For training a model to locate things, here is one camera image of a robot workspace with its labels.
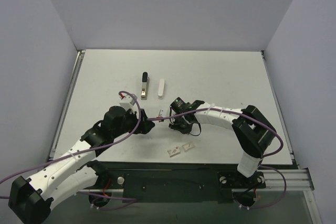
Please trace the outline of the staple box tray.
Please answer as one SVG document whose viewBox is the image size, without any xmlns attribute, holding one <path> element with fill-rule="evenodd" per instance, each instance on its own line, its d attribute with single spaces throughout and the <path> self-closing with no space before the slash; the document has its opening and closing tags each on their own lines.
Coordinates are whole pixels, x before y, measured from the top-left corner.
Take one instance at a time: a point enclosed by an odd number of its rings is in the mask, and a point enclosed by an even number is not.
<svg viewBox="0 0 336 224">
<path fill-rule="evenodd" d="M 184 145 L 182 145 L 182 149 L 184 152 L 187 152 L 195 147 L 195 144 L 193 142 L 188 142 Z"/>
</svg>

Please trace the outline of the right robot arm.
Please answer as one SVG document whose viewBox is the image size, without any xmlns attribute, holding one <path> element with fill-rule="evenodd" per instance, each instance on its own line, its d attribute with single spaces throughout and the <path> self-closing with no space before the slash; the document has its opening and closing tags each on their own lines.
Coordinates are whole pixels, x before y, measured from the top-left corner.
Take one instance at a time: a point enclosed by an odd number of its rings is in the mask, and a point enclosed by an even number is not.
<svg viewBox="0 0 336 224">
<path fill-rule="evenodd" d="M 237 166 L 235 182 L 241 187 L 248 186 L 253 174 L 261 165 L 265 151 L 275 138 L 275 128 L 253 105 L 244 109 L 229 109 L 201 100 L 184 102 L 180 97 L 170 104 L 170 111 L 177 116 L 169 128 L 183 134 L 190 134 L 194 124 L 210 124 L 232 130 L 243 150 Z"/>
</svg>

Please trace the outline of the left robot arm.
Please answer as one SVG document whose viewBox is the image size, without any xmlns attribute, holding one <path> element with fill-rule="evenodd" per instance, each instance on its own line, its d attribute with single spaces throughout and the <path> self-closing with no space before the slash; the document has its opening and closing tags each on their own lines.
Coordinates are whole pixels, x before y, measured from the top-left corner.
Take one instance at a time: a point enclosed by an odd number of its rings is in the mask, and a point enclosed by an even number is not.
<svg viewBox="0 0 336 224">
<path fill-rule="evenodd" d="M 9 208 L 23 223 L 43 223 L 63 200 L 90 186 L 104 187 L 108 172 L 96 158 L 122 135 L 148 134 L 155 124 L 143 109 L 112 106 L 58 159 L 38 168 L 28 178 L 18 176 L 11 185 Z"/>
</svg>

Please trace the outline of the staple box with red dot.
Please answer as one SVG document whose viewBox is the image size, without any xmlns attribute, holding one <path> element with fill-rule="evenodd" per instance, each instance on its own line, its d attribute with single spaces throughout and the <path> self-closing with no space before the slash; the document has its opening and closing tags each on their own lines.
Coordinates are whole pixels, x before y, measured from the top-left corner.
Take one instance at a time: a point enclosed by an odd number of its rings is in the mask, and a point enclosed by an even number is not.
<svg viewBox="0 0 336 224">
<path fill-rule="evenodd" d="M 181 153 L 181 150 L 178 146 L 176 146 L 174 148 L 171 148 L 171 149 L 167 150 L 167 153 L 168 153 L 169 157 L 172 158 L 176 155 L 179 155 Z"/>
</svg>

